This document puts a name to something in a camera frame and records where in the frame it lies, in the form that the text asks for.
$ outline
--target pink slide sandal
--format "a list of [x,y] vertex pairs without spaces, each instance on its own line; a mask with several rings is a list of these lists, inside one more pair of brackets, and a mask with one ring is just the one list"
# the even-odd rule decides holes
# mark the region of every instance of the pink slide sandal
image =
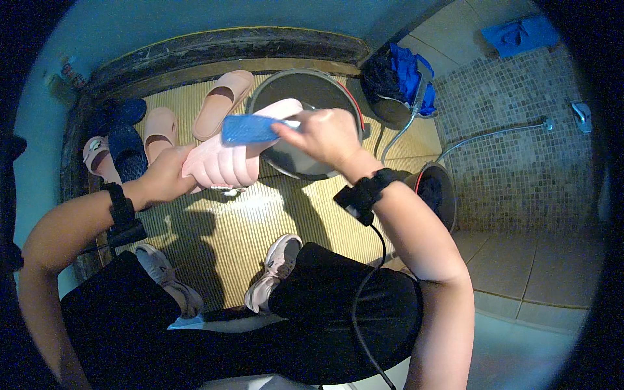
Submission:
[[[285,119],[303,111],[296,99],[284,99],[255,112],[257,115]],[[192,193],[206,188],[232,190],[248,187],[258,180],[260,154],[277,143],[226,147],[221,137],[212,137],[191,150],[182,165],[182,177],[193,176],[199,186]]]
[[121,184],[106,138],[93,137],[88,140],[82,149],[82,162],[91,174],[104,178],[107,183]]
[[253,87],[253,74],[232,71],[224,74],[208,91],[193,123],[193,136],[206,141],[221,131],[223,118],[238,107]]
[[147,165],[151,165],[165,149],[178,144],[178,119],[166,107],[151,110],[145,120],[143,148]]

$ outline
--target black wrist strap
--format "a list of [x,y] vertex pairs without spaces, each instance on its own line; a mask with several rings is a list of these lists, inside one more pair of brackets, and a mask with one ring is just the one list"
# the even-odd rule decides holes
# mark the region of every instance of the black wrist strap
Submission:
[[109,246],[116,248],[146,238],[147,234],[141,220],[135,218],[132,201],[125,197],[121,186],[108,183],[103,185],[102,189],[109,192],[113,203],[110,207],[110,214],[114,224],[106,234]]
[[363,177],[353,187],[345,186],[334,201],[364,226],[373,223],[373,205],[381,199],[381,191],[399,180],[393,170],[383,168],[373,178]]

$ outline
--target shower hose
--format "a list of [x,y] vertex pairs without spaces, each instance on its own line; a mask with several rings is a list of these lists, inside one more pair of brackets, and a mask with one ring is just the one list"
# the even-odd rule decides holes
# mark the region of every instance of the shower hose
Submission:
[[[409,126],[411,126],[412,122],[414,122],[414,119],[416,118],[416,115],[417,115],[417,112],[414,111],[412,113],[411,117],[409,118],[407,124],[405,125],[405,127],[403,127],[403,129],[400,132],[398,132],[397,135],[394,136],[394,138],[390,141],[390,143],[388,143],[388,146],[386,146],[386,148],[384,149],[384,152],[381,154],[381,163],[382,164],[385,164],[385,162],[386,162],[386,155],[388,154],[388,150],[390,150],[392,145],[394,145],[394,143],[405,133],[405,131],[407,131]],[[440,154],[440,156],[438,156],[438,158],[436,159],[436,163],[439,163],[444,158],[444,156],[449,154],[452,150],[454,150],[454,149],[460,147],[461,145],[464,145],[464,144],[466,144],[466,143],[468,143],[470,141],[474,141],[474,140],[477,140],[477,139],[480,139],[480,138],[489,137],[491,135],[496,135],[496,134],[500,134],[500,133],[504,133],[504,132],[510,132],[510,131],[514,131],[514,130],[528,130],[528,129],[537,129],[537,128],[542,128],[542,129],[544,129],[546,131],[552,130],[552,128],[553,128],[553,121],[552,121],[552,119],[545,119],[542,123],[536,124],[536,125],[511,127],[509,129],[497,130],[495,132],[482,134],[482,135],[476,135],[474,137],[462,140],[462,141],[456,143],[455,145],[449,147],[445,151],[443,151],[442,154]]]

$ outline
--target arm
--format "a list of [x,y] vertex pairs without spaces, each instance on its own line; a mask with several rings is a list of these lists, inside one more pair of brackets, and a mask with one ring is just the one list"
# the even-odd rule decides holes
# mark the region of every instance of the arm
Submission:
[[[383,165],[355,137],[353,117],[343,110],[305,112],[301,133],[273,130],[354,184]],[[424,317],[407,375],[406,389],[465,388],[474,337],[474,298],[464,261],[440,219],[403,183],[382,191],[374,206],[407,267],[422,281]]]
[[[193,178],[180,176],[191,149],[177,147],[162,152],[141,179],[122,185],[135,210],[173,200],[195,185]],[[62,320],[57,276],[83,247],[113,225],[111,206],[106,191],[63,203],[37,223],[22,251],[19,302],[24,321],[52,372],[70,389],[90,386]]]

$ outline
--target bamboo mat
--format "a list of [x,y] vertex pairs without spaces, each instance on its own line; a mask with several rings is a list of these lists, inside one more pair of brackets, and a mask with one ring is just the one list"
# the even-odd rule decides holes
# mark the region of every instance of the bamboo mat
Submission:
[[[269,76],[255,76],[254,89]],[[381,154],[396,131],[376,119],[357,79],[335,79],[347,86],[364,121],[371,124],[372,134],[364,147],[373,152],[378,143]],[[162,106],[171,109],[178,117],[178,143],[192,142],[193,120],[213,83],[146,96],[147,110]],[[245,103],[235,113],[243,114],[244,107]],[[141,136],[144,122],[135,126]],[[434,121],[416,119],[388,153],[386,165],[418,172],[441,151]],[[139,218],[148,233],[145,242],[161,249],[179,267],[178,277],[199,291],[207,310],[217,310],[243,304],[250,282],[261,275],[266,251],[284,233],[297,233],[304,243],[319,243],[357,261],[368,263],[379,258],[381,244],[372,229],[363,227],[333,202],[333,196],[345,185],[342,177],[302,182],[262,162],[258,183],[234,199],[206,190],[142,212]],[[392,245],[386,243],[392,252]],[[120,250],[133,250],[138,244]]]

